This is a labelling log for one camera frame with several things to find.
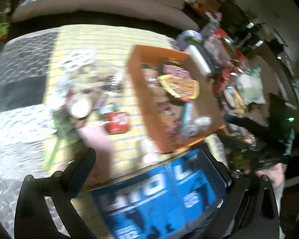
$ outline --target couch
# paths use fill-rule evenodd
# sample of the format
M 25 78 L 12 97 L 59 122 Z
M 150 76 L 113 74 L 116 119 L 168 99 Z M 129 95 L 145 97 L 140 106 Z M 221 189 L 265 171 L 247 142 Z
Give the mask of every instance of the couch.
M 184 12 L 158 0 L 35 0 L 19 5 L 13 12 L 12 22 L 77 11 L 110 13 L 157 21 L 179 30 L 198 30 L 197 24 Z

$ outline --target red can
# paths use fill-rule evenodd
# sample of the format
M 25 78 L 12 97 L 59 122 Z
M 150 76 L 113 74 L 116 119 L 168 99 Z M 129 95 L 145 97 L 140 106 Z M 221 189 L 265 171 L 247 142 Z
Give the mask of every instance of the red can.
M 104 116 L 104 124 L 109 134 L 126 133 L 129 130 L 129 113 L 109 112 Z

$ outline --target orange box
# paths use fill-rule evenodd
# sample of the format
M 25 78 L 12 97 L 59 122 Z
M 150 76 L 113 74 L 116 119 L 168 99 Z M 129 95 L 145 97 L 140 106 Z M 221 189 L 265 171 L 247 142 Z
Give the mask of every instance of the orange box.
M 190 72 L 192 78 L 199 82 L 200 93 L 196 100 L 194 100 L 195 110 L 199 116 L 209 115 L 212 119 L 212 124 L 206 131 L 201 131 L 196 136 L 181 139 L 175 143 L 168 139 L 164 131 L 163 123 L 158 115 L 157 106 L 154 102 L 154 94 L 151 92 L 151 89 L 147 87 L 147 81 L 145 80 L 141 67 L 141 64 L 144 63 L 154 68 L 167 59 L 173 59 L 182 63 L 184 69 Z M 138 106 L 147 128 L 147 134 L 155 141 L 163 153 L 172 153 L 194 145 L 223 127 L 218 102 L 209 89 L 206 77 L 200 73 L 189 54 L 166 48 L 136 45 L 128 60 L 127 66 L 138 100 Z

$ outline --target pink package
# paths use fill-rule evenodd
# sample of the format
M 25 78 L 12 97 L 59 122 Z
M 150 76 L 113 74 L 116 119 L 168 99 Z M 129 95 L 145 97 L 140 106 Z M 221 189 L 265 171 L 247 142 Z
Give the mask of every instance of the pink package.
M 102 127 L 85 126 L 78 129 L 87 146 L 96 152 L 96 163 L 91 170 L 84 187 L 107 182 L 110 179 L 114 145 Z

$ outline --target black fabric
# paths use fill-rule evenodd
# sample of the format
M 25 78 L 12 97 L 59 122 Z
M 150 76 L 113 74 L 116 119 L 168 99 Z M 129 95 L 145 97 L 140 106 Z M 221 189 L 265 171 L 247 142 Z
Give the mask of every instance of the black fabric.
M 42 103 L 46 76 L 31 77 L 0 86 L 0 112 Z

